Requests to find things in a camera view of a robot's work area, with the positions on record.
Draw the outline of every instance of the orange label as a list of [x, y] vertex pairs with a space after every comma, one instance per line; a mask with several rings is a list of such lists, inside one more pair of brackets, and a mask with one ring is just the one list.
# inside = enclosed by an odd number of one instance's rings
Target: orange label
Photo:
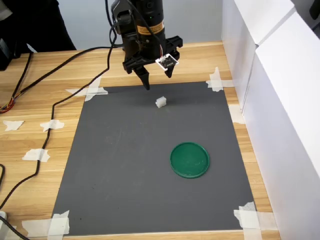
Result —
[[[155, 26], [150, 26], [151, 31], [154, 34], [160, 33], [165, 28], [164, 21], [160, 22], [159, 24]], [[148, 31], [148, 29], [145, 26], [137, 26], [138, 33], [141, 35], [151, 35], [151, 33]]]

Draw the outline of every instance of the power cord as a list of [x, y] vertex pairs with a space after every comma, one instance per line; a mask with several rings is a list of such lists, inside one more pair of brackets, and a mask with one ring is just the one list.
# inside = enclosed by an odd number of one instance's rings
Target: power cord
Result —
[[[118, 23], [115, 23], [111, 28], [110, 28], [110, 31], [109, 31], [109, 34], [111, 35], [112, 31], [114, 30], [114, 28], [118, 25]], [[69, 100], [70, 98], [72, 98], [73, 96], [75, 96], [76, 94], [78, 94], [80, 91], [82, 91], [84, 88], [88, 87], [90, 84], [92, 84], [97, 78], [99, 78], [100, 76], [102, 76], [104, 73], [106, 73], [109, 69], [110, 69], [110, 57], [111, 57], [111, 53], [112, 53], [112, 50], [114, 48], [114, 44], [115, 44], [115, 41], [116, 41], [116, 35], [115, 37], [113, 38], [113, 41], [111, 42], [111, 47], [103, 47], [103, 48], [109, 48], [109, 52], [108, 52], [108, 55], [107, 55], [107, 68], [105, 70], [103, 70], [102, 72], [100, 72], [97, 76], [95, 76], [90, 82], [88, 82], [86, 85], [82, 86], [79, 90], [77, 90], [75, 93], [71, 94], [70, 96], [60, 100], [60, 101], [57, 101], [56, 103], [54, 103], [52, 105], [52, 110], [51, 110], [51, 120], [54, 119], [55, 117], [55, 107], [67, 100]], [[49, 141], [49, 138], [50, 138], [50, 133], [51, 133], [51, 128], [48, 129], [47, 131], [47, 135], [46, 135], [46, 139], [44, 141], [44, 144], [42, 146], [42, 149], [45, 149], [47, 144], [48, 144], [48, 141]], [[5, 166], [3, 166], [2, 164], [0, 165], [0, 167], [2, 167], [2, 173], [1, 173], [1, 177], [0, 177], [0, 184], [3, 180], [3, 177], [5, 175]], [[35, 170], [35, 173], [24, 178], [23, 180], [21, 180], [20, 182], [18, 182], [13, 188], [12, 190], [9, 192], [9, 194], [6, 196], [6, 198], [4, 199], [4, 201], [2, 202], [2, 204], [0, 205], [0, 210], [4, 207], [4, 205], [6, 204], [6, 202], [8, 201], [8, 199], [10, 198], [10, 196], [12, 195], [12, 193], [22, 184], [24, 183], [25, 181], [35, 177], [36, 175], [38, 175], [39, 173], [39, 169], [40, 169], [40, 160], [38, 159], [37, 160], [37, 163], [36, 163], [36, 170]], [[5, 225], [7, 225], [15, 234], [17, 234], [20, 238], [22, 238], [23, 240], [29, 240], [29, 238], [23, 236], [21, 233], [19, 233], [8, 221], [6, 221], [3, 217], [0, 216], [0, 220], [3, 221], [3, 223]]]
[[25, 78], [25, 75], [26, 75], [27, 70], [29, 68], [29, 65], [30, 65], [30, 62], [31, 62], [33, 54], [34, 54], [33, 52], [30, 52], [28, 60], [27, 60], [26, 65], [24, 67], [23, 73], [22, 73], [22, 75], [21, 75], [21, 77], [20, 77], [20, 79], [19, 79], [19, 81], [18, 81], [18, 83], [17, 83], [17, 85], [16, 85], [16, 87], [15, 87], [15, 89], [13, 91], [13, 94], [11, 96], [10, 101], [7, 104], [5, 104], [4, 106], [0, 106], [0, 114], [4, 114], [4, 113], [8, 112], [10, 109], [13, 108], [13, 106], [15, 104], [16, 93], [19, 90], [20, 85], [21, 85], [22, 81]]
[[[109, 21], [109, 24], [111, 25], [111, 20], [110, 20], [110, 15], [109, 15], [109, 11], [108, 11], [108, 0], [105, 1], [106, 2], [106, 10], [107, 10], [107, 16], [108, 16], [108, 21]], [[159, 42], [159, 45], [160, 45], [160, 50], [161, 50], [161, 55], [163, 54], [163, 49], [162, 49], [162, 46], [161, 46], [161, 42], [159, 40], [159, 38], [154, 34], [154, 32], [150, 29], [150, 27], [148, 26], [147, 22], [144, 20], [143, 16], [141, 15], [141, 13], [139, 13], [139, 11], [137, 10], [137, 8], [131, 3], [130, 0], [127, 0], [127, 2], [129, 3], [129, 5], [132, 7], [133, 10], [136, 11], [136, 13], [139, 15], [139, 17], [141, 18], [141, 20], [143, 21], [143, 23], [145, 24], [145, 27], [148, 29], [148, 31], [152, 34], [152, 36], [155, 37], [155, 39]], [[29, 58], [28, 58], [28, 61], [27, 61], [27, 64], [25, 66], [25, 69], [23, 71], [23, 74], [12, 94], [12, 98], [10, 100], [10, 102], [12, 101], [13, 102], [13, 105], [14, 105], [14, 102], [16, 101], [16, 99], [21, 96], [23, 93], [25, 93], [27, 90], [29, 90], [30, 88], [34, 87], [35, 85], [37, 85], [39, 82], [41, 82], [43, 79], [45, 79], [46, 77], [50, 76], [51, 74], [53, 74], [54, 72], [56, 72], [57, 70], [59, 70], [60, 68], [62, 68], [63, 66], [65, 66], [66, 64], [68, 64], [69, 62], [71, 62], [72, 60], [76, 59], [77, 57], [85, 54], [85, 53], [88, 53], [90, 51], [93, 51], [93, 50], [96, 50], [96, 49], [109, 49], [109, 52], [108, 52], [108, 55], [107, 55], [107, 68], [105, 70], [103, 70], [102, 72], [100, 72], [97, 76], [95, 76], [90, 82], [88, 82], [86, 85], [82, 86], [79, 90], [77, 90], [75, 93], [71, 94], [70, 96], [60, 100], [60, 101], [57, 101], [56, 103], [54, 103], [52, 105], [52, 110], [51, 110], [51, 120], [54, 119], [54, 116], [55, 116], [55, 107], [67, 100], [69, 100], [70, 98], [72, 98], [73, 96], [75, 96], [76, 94], [78, 94], [80, 91], [82, 91], [84, 88], [88, 87], [91, 83], [93, 83], [97, 78], [99, 78], [100, 76], [102, 76], [104, 73], [106, 73], [107, 71], [109, 71], [110, 69], [110, 57], [111, 57], [111, 53], [112, 53], [112, 50], [113, 48], [115, 48], [115, 42], [117, 40], [117, 34], [116, 34], [116, 31], [115, 31], [115, 27], [117, 27], [120, 23], [117, 22], [117, 23], [114, 23], [111, 28], [110, 28], [110, 31], [109, 31], [109, 38], [111, 36], [111, 33], [114, 34], [114, 38], [111, 42], [111, 47], [93, 47], [93, 48], [89, 48], [87, 50], [84, 50], [82, 52], [79, 52], [77, 54], [75, 54], [74, 56], [70, 57], [69, 59], [67, 59], [65, 62], [63, 62], [62, 64], [60, 64], [59, 66], [57, 66], [55, 69], [51, 70], [50, 72], [46, 73], [45, 75], [43, 75], [42, 77], [40, 77], [39, 79], [37, 79], [36, 81], [34, 81], [33, 83], [31, 83], [29, 86], [25, 87], [24, 89], [22, 89], [19, 93], [17, 93], [19, 87], [20, 87], [20, 84], [22, 83], [24, 77], [25, 77], [25, 74], [27, 72], [27, 69], [29, 67], [29, 64], [30, 64], [30, 61], [31, 61], [31, 58], [32, 58], [32, 53], [30, 53], [29, 55]], [[48, 141], [49, 141], [49, 138], [50, 138], [50, 133], [51, 133], [51, 128], [48, 129], [47, 131], [47, 135], [46, 135], [46, 139], [43, 143], [43, 146], [42, 146], [42, 149], [45, 149], [47, 144], [48, 144]], [[40, 160], [38, 159], [37, 160], [37, 163], [36, 163], [36, 170], [35, 170], [35, 173], [24, 178], [23, 180], [21, 180], [20, 182], [18, 182], [12, 189], [11, 191], [9, 192], [9, 194], [6, 196], [6, 198], [4, 199], [4, 201], [2, 202], [2, 204], [0, 205], [0, 210], [4, 207], [4, 205], [6, 204], [6, 202], [8, 201], [8, 199], [10, 198], [10, 196], [13, 194], [13, 192], [22, 184], [24, 183], [25, 181], [35, 177], [38, 175], [39, 173], [39, 169], [40, 169]], [[0, 187], [1, 187], [1, 184], [2, 184], [2, 181], [3, 181], [3, 178], [4, 178], [4, 175], [5, 175], [5, 171], [6, 171], [6, 168], [4, 165], [0, 164], [0, 167], [2, 168], [2, 173], [1, 173], [1, 176], [0, 176]], [[20, 232], [18, 232], [7, 220], [5, 220], [3, 217], [0, 216], [0, 220], [6, 225], [8, 226], [17, 236], [19, 236], [21, 239], [23, 240], [30, 240], [29, 238], [27, 238], [26, 236], [22, 235]]]

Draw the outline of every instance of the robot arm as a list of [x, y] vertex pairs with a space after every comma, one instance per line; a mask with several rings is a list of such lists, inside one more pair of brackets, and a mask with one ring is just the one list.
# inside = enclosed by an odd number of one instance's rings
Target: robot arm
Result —
[[111, 12], [124, 45], [124, 70], [128, 74], [134, 71], [147, 90], [149, 72], [144, 65], [157, 60], [171, 78], [180, 57], [177, 47], [183, 46], [183, 40], [179, 36], [166, 39], [162, 0], [115, 0]]

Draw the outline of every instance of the white block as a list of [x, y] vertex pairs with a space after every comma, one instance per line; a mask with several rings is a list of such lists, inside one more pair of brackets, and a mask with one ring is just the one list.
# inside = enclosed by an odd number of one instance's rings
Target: white block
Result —
[[257, 49], [243, 112], [283, 240], [320, 236], [319, 56], [294, 13]]
[[295, 12], [290, 0], [223, 0], [223, 46], [241, 109], [258, 45]]

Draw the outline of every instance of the small white cube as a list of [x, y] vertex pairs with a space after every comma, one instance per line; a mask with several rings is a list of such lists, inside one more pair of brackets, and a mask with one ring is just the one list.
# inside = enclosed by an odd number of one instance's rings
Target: small white cube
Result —
[[165, 105], [167, 105], [167, 99], [162, 96], [160, 98], [158, 98], [156, 101], [155, 101], [155, 105], [158, 107], [158, 108], [162, 108], [164, 107]]

